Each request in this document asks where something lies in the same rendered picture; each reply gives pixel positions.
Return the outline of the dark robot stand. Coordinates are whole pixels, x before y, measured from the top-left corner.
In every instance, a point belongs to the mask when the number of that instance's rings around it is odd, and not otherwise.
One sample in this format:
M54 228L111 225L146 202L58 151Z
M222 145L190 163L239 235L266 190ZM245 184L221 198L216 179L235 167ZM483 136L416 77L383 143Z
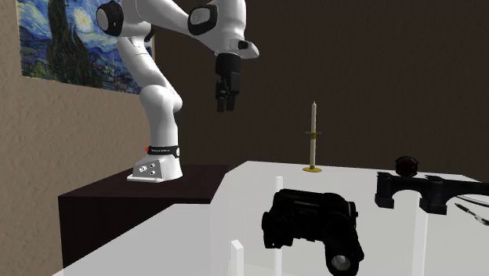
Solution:
M228 165L183 165L183 176L161 183L128 181L131 170L57 198L63 267L80 260L174 204L209 204Z

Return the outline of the black arched stand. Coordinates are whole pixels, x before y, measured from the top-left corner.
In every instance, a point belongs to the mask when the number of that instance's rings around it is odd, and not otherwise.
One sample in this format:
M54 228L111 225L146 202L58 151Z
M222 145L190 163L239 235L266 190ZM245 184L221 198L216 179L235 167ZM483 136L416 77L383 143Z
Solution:
M393 176L387 172L378 172L375 203L378 207L393 209L393 196L405 190L420 193L419 207L425 212L446 215L446 203L451 198L466 194L489 196L489 183L447 180L430 175L425 178Z

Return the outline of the starry night wall painting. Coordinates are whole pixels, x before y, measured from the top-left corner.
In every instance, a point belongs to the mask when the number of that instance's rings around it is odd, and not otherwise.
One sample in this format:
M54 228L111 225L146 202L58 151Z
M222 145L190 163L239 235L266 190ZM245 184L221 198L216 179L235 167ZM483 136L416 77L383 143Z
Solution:
M97 8L111 0L16 0L22 75L138 94Z

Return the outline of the black pen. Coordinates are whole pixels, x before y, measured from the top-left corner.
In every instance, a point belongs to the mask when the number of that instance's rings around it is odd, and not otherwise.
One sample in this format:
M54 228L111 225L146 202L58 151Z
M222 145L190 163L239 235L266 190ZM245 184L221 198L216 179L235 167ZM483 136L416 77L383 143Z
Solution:
M475 214L473 211L471 211L467 207L465 207L461 204L458 204L458 203L455 203L455 206L458 207L459 209L461 209L463 212L468 213L471 217L473 217L479 223L482 223L485 226L489 226L489 220L486 220L482 216Z

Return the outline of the silver knife blade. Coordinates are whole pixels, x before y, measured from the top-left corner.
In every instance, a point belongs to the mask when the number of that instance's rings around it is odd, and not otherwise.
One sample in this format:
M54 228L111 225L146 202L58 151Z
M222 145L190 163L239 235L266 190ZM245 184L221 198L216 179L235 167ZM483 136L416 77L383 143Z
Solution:
M473 203L475 205L480 205L480 206L489 208L489 202L485 202L485 201L482 201L482 200L477 199L477 198L471 198L471 197L466 196L466 195L458 195L456 197L459 199L462 199L463 201L470 202L470 203Z

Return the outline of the white candle on brass holder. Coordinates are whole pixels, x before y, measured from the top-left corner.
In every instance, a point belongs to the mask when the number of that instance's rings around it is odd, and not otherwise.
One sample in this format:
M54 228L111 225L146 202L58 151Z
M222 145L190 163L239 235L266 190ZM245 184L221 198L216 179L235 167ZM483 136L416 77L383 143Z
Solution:
M310 131L306 132L310 136L310 163L307 167L303 168L304 171L310 173L320 173L322 169L316 167L316 149L317 149L317 135L321 132L317 131L317 104L314 101L311 106L311 124Z

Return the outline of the black and red round object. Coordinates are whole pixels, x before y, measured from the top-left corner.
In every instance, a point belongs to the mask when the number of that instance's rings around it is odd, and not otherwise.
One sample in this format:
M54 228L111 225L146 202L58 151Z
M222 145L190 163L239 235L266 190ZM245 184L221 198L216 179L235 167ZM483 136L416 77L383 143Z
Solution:
M413 177L418 173L418 161L410 156L402 156L396 160L396 174L399 176Z

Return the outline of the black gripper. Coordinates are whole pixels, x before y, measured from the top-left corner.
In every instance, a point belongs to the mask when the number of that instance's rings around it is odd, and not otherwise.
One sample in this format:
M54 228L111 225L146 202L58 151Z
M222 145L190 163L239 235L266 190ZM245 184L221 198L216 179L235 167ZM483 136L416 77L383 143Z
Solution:
M226 105L227 111L233 111L240 89L241 58L233 53L220 53L216 57L216 74L220 77L216 82L216 110L224 112Z

